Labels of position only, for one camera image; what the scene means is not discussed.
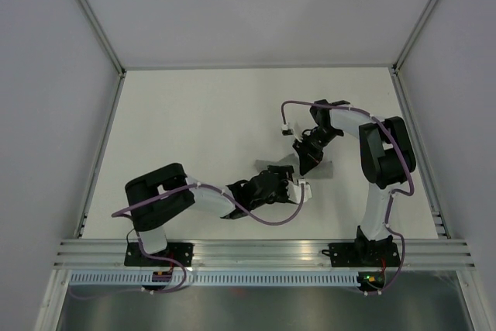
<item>black mounting plate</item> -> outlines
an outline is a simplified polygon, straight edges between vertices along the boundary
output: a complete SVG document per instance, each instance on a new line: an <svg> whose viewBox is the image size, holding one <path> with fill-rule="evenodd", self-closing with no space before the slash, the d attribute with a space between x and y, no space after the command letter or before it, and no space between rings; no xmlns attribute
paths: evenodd
<svg viewBox="0 0 496 331"><path fill-rule="evenodd" d="M167 250L154 253L158 257L172 257L179 261L185 267L191 266L193 258L193 244L174 242L168 243ZM164 260L154 260L144 257L141 254L140 246L137 242L131 242L127 245L126 258L124 259L125 267L170 267L171 263Z"/></svg>
<svg viewBox="0 0 496 331"><path fill-rule="evenodd" d="M366 260L359 258L354 242L330 243L329 256L332 267L382 267L382 260L386 267L398 267L400 255L396 244L392 243L382 250L371 252Z"/></svg>

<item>white connector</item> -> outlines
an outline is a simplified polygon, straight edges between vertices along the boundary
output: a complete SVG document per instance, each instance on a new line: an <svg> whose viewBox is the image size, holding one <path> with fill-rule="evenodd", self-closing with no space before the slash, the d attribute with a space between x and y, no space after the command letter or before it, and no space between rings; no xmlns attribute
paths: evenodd
<svg viewBox="0 0 496 331"><path fill-rule="evenodd" d="M288 123L283 124L281 126L281 132L282 132L283 136L291 136L294 133L294 130L291 127L291 124L288 122Z"/></svg>
<svg viewBox="0 0 496 331"><path fill-rule="evenodd" d="M288 183L288 193L289 200L294 203L299 203L301 201L301 186L304 185L305 195L303 196L303 202L305 203L312 197L312 189L310 188L310 184L304 179L301 178L296 181L296 184L289 182Z"/></svg>

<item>white wall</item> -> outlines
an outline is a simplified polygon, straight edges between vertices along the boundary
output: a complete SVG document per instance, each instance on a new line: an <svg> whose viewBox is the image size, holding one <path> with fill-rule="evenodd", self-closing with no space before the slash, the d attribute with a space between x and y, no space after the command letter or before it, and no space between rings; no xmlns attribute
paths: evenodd
<svg viewBox="0 0 496 331"><path fill-rule="evenodd" d="M392 64L428 0L89 0L133 67Z"/></svg>
<svg viewBox="0 0 496 331"><path fill-rule="evenodd" d="M0 323L28 330L116 73L74 0L0 0Z"/></svg>
<svg viewBox="0 0 496 331"><path fill-rule="evenodd" d="M454 236L496 308L496 0L441 0L402 71Z"/></svg>

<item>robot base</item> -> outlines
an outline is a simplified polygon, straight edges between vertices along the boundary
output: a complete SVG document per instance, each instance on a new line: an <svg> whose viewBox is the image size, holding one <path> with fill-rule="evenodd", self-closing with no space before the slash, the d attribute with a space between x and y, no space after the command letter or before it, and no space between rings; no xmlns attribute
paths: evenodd
<svg viewBox="0 0 496 331"><path fill-rule="evenodd" d="M329 256L332 267L398 267L400 255L393 237L383 240L368 240L360 227L356 239L349 243L329 244Z"/></svg>
<svg viewBox="0 0 496 331"><path fill-rule="evenodd" d="M168 243L167 249L154 253L154 256L168 257L179 261L185 267L191 266L193 259L193 244L191 243ZM171 267L169 261L154 260L141 254L138 243L129 243L124 259L125 267Z"/></svg>

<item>metal frame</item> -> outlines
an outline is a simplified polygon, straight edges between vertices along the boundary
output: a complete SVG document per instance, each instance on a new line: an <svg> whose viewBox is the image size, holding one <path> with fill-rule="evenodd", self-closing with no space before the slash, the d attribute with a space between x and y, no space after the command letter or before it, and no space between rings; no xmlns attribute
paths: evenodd
<svg viewBox="0 0 496 331"><path fill-rule="evenodd" d="M312 68L312 67L391 67L389 63L382 64L331 64L331 63L317 63L317 64L185 64L163 67L140 67L131 66L126 70L130 71L164 71L164 70L233 70L233 69L288 69L288 68Z"/></svg>
<svg viewBox="0 0 496 331"><path fill-rule="evenodd" d="M91 200L93 199L93 194L95 193L96 183L98 181L98 175L100 173L100 167L102 166L103 157L105 155L105 149L107 147L107 142L109 141L110 131L112 130L112 124L114 123L115 112L117 111L117 106L119 104L119 99L121 97L122 87L124 85L124 80L126 79L126 73L124 72L120 78L119 83L115 86L115 93L112 99L112 104L107 112L105 129L102 133L98 145L98 153L95 158L95 162L91 167L91 175L88 181L87 187L84 190L84 201L80 208L80 219L77 223L76 230L74 231L74 236L81 238L83 235L84 224L86 223L86 218L88 217L88 210L90 209Z"/></svg>
<svg viewBox="0 0 496 331"><path fill-rule="evenodd" d="M76 0L84 16L88 20L95 36L102 45L108 58L114 65L119 75L119 83L115 89L115 97L109 109L102 134L98 156L95 159L94 167L86 190L86 198L81 207L81 218L75 232L76 237L80 237L84 228L84 221L87 216L91 198L95 190L98 172L102 164L106 144L112 128L115 111L119 103L119 97L123 82L126 76L126 69L120 63L111 43L109 42L102 25L99 23L95 13L91 9L88 0ZM361 65L315 65L302 67L388 67L391 80L398 97L401 112L406 121L412 145L418 158L419 170L422 182L432 210L432 217L436 224L438 240L407 240L405 271L455 271L459 278L461 292L467 304L470 318L475 330L495 329L491 318L491 311L485 309L487 304L479 282L474 261L470 255L470 250L464 240L450 239L449 231L444 223L441 211L441 203L436 193L436 186L429 166L428 158L425 155L419 130L415 117L412 113L408 97L405 93L401 80L401 67L408 58L408 55L415 45L425 24L429 20L432 12L438 5L439 0L429 0L422 14L418 18L412 32L405 45L401 49L398 59L391 66L384 64L361 64ZM176 69L199 69L199 68L279 68L297 67L294 65L267 65L267 66L185 66ZM133 70L163 70L157 68L140 68ZM298 274L301 276L314 274L337 273L330 267L330 260L320 254L320 250L326 248L331 242L344 242L346 240L264 240L264 241L191 241L195 245L195 256L192 268L195 273L201 274L208 279L210 284L219 285L216 277L221 273L266 273L277 275L282 271L285 273ZM132 269L123 267L123 258L126 254L125 240L84 240L73 239L64 240L60 244L58 255L53 266L53 273L46 290L39 317L36 322L37 330L56 329L62 304L67 290L67 285L74 273L87 273L89 270L97 270L99 273L124 273L133 272ZM344 272L355 274L358 271L365 271L367 268L349 268Z"/></svg>

